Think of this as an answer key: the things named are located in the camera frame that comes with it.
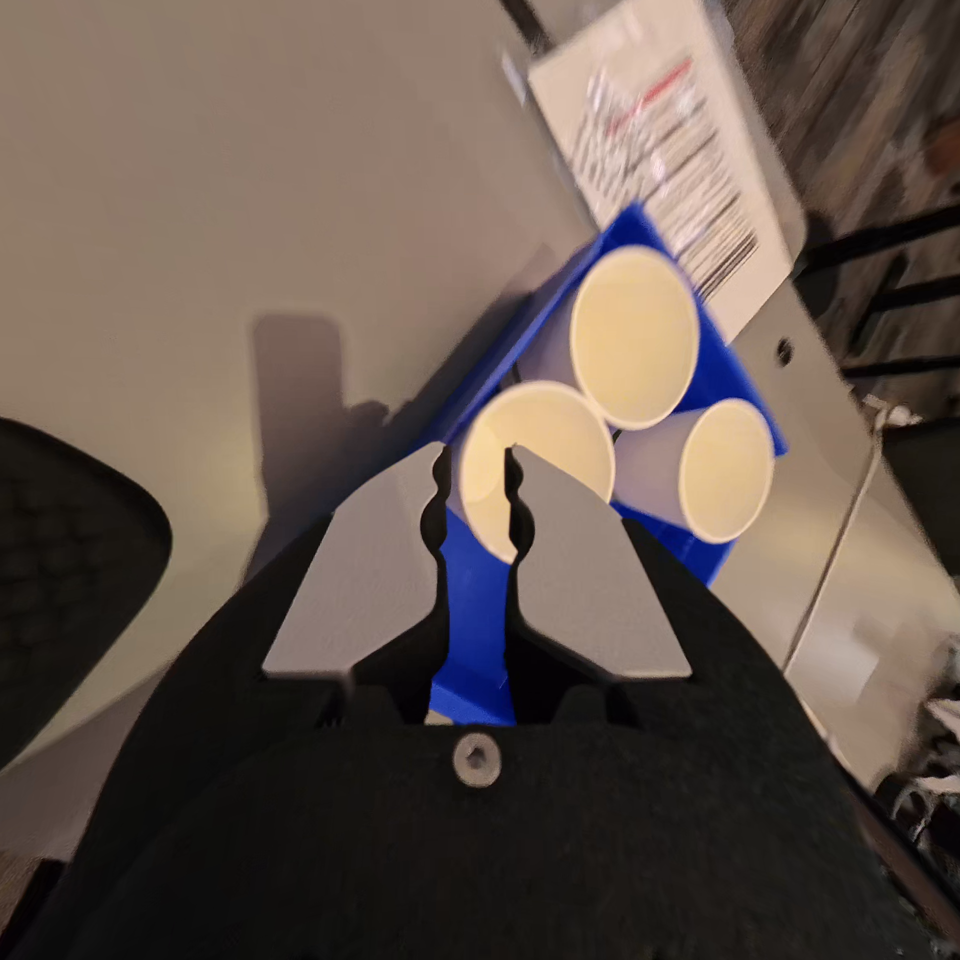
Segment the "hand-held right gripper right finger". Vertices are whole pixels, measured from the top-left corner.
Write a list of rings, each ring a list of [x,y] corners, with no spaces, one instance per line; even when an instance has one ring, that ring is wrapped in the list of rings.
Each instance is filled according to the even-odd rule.
[[[531,449],[505,454],[519,624],[601,680],[686,679],[690,662],[617,511]]]

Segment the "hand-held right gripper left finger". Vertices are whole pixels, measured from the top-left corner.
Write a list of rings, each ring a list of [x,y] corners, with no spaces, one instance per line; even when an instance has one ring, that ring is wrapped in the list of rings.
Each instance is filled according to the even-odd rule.
[[[450,450],[430,441],[334,511],[266,654],[270,678],[352,679],[424,623],[447,586]]]

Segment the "blue plastic bin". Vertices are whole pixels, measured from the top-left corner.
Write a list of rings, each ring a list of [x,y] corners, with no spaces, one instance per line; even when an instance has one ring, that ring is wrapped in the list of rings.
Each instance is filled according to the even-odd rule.
[[[470,426],[482,406],[507,386],[534,334],[556,314],[564,298],[575,293],[589,268],[604,256],[629,247],[642,247],[671,258],[664,239],[646,210],[634,202],[538,289],[530,294],[482,351],[473,359],[414,445],[430,441],[447,444]],[[752,404],[762,414],[772,439],[774,456],[788,451],[786,436],[735,352],[723,342],[714,318],[698,294],[694,295],[701,330],[700,354],[691,386],[678,403],[674,418],[727,400]],[[612,501],[612,509],[626,520],[641,524],[689,571],[709,586],[726,562],[736,539],[713,544],[679,522],[657,513]],[[468,531],[467,523],[448,514],[448,533],[442,546],[447,566],[450,604],[450,652],[434,681],[430,706],[457,724],[514,724],[514,710],[503,662],[508,568],[487,552]]]

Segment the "black rounded mesh object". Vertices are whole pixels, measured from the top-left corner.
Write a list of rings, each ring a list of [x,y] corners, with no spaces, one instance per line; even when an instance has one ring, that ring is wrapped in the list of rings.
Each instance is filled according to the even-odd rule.
[[[135,481],[1,419],[1,764],[32,743],[158,587],[173,534]]]

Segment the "laminated printed paper sheet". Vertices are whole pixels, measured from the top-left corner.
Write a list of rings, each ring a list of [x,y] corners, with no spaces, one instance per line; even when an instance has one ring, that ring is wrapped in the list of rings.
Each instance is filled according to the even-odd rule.
[[[733,342],[788,280],[807,226],[723,3],[503,6],[530,49],[519,97],[592,222],[639,204]]]

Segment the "black monitor floor stand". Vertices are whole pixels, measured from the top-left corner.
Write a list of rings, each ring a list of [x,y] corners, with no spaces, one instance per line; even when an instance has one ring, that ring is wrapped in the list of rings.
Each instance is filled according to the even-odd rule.
[[[790,280],[806,312],[821,318],[837,299],[842,268],[852,262],[895,251],[879,286],[870,295],[847,337],[847,350],[860,356],[890,313],[957,300],[959,276],[952,274],[903,286],[909,266],[908,247],[959,226],[958,204],[923,212],[899,222],[863,227],[843,236],[834,234],[819,213],[806,214],[806,242]]]

